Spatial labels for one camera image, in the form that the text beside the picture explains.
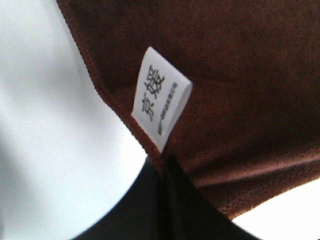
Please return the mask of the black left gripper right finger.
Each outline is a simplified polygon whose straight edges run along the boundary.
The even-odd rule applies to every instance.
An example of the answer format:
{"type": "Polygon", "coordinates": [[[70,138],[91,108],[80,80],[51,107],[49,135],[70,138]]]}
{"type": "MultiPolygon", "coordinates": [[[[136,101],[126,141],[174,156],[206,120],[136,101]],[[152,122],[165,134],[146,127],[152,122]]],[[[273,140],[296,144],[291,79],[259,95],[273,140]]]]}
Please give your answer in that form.
{"type": "Polygon", "coordinates": [[[214,208],[169,155],[162,179],[163,240],[257,240],[214,208]]]}

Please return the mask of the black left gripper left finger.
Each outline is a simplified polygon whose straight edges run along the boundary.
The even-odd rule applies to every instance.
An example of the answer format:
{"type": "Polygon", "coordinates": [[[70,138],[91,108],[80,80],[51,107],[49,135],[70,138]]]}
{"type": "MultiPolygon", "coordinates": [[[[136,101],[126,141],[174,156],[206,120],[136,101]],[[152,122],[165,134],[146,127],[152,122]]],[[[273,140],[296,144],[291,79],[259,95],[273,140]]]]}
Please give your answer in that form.
{"type": "Polygon", "coordinates": [[[159,240],[159,176],[149,158],[118,203],[75,240],[159,240]]]}

